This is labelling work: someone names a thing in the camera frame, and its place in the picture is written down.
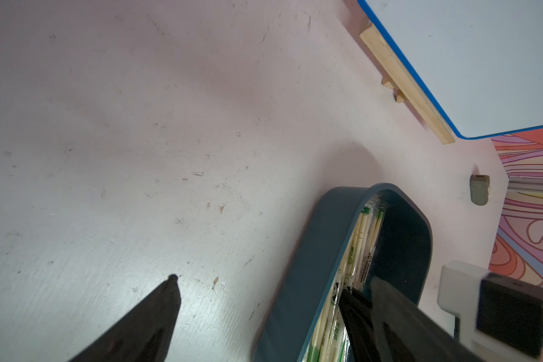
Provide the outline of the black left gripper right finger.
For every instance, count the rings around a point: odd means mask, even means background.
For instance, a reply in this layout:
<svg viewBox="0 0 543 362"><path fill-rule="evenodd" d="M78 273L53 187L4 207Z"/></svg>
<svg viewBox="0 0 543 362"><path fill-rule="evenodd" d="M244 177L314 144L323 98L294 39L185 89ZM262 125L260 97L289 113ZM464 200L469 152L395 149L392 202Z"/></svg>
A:
<svg viewBox="0 0 543 362"><path fill-rule="evenodd" d="M480 361L390 283L370 284L371 317L381 361Z"/></svg>

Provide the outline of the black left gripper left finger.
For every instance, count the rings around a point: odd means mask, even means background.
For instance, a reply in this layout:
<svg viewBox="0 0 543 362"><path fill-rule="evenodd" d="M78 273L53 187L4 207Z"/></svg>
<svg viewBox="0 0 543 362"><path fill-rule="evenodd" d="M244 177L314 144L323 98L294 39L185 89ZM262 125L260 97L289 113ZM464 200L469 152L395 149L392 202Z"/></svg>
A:
<svg viewBox="0 0 543 362"><path fill-rule="evenodd" d="M73 361L164 361L181 306L178 276L169 275Z"/></svg>

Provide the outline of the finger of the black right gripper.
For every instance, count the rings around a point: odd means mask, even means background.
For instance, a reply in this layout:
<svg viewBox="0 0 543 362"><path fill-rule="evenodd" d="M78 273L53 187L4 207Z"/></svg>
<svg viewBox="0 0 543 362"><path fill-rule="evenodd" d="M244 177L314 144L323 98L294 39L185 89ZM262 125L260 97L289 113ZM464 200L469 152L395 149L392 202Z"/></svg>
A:
<svg viewBox="0 0 543 362"><path fill-rule="evenodd" d="M381 361L376 346L372 309L372 302L362 292L353 288L342 291L339 310L348 333L351 355L356 362Z"/></svg>

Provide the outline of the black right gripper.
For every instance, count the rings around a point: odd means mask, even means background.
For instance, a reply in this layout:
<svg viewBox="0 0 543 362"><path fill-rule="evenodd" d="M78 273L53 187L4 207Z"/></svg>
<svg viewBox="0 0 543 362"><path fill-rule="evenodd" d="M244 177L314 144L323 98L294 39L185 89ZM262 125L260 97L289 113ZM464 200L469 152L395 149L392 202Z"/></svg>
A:
<svg viewBox="0 0 543 362"><path fill-rule="evenodd" d="M543 287L452 261L442 267L437 304L455 317L455 339L480 359L541 359Z"/></svg>

